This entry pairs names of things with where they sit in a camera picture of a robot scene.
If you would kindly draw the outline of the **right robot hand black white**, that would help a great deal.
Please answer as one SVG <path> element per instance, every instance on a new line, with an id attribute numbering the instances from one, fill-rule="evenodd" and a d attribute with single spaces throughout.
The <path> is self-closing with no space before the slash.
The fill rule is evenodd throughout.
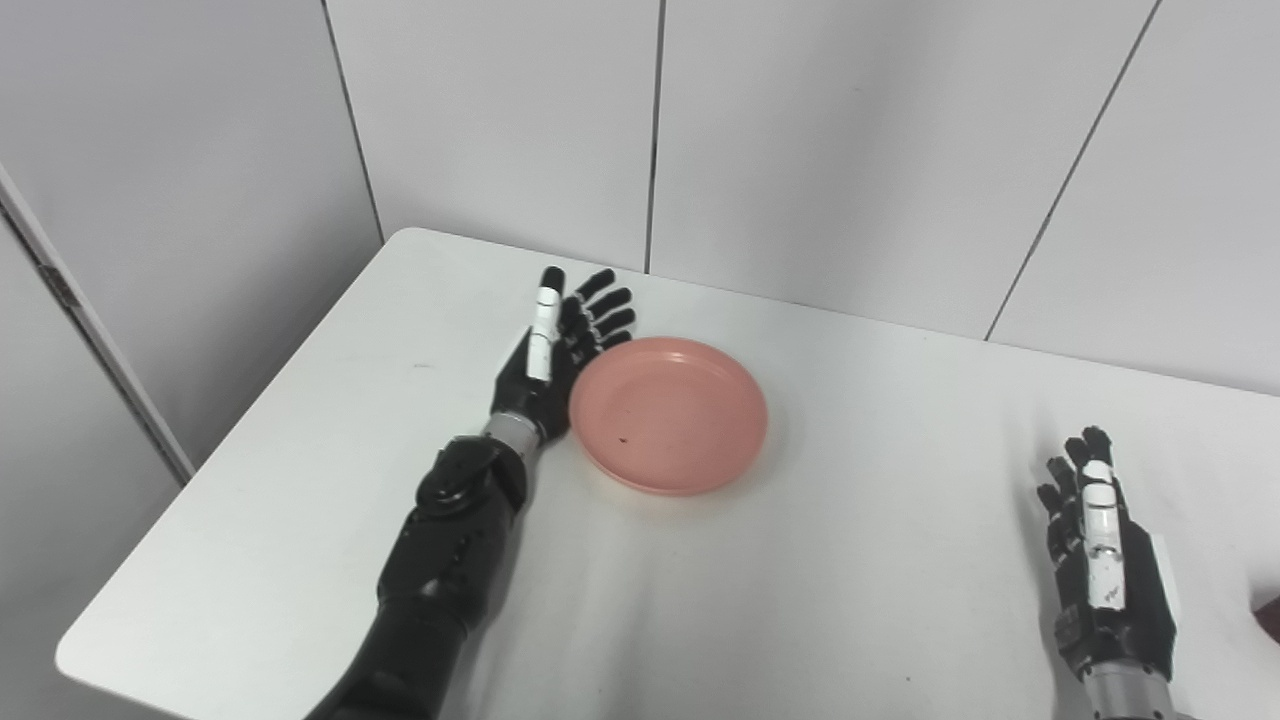
<path id="1" fill-rule="evenodd" d="M 1100 427 L 1066 438 L 1037 487 L 1060 610 L 1057 652 L 1076 678 L 1128 662 L 1172 679 L 1178 626 L 1151 533 L 1130 514 Z"/>

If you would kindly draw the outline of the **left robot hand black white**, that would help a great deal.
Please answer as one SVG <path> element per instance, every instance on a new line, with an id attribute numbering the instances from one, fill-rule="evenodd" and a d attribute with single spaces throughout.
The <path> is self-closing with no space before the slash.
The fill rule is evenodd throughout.
<path id="1" fill-rule="evenodd" d="M 492 415 L 516 416 L 541 447 L 570 429 L 570 396 L 585 368 L 627 343 L 637 320 L 632 291 L 605 268 L 576 290 L 547 266 L 535 293 L 532 320 L 495 379 Z"/>

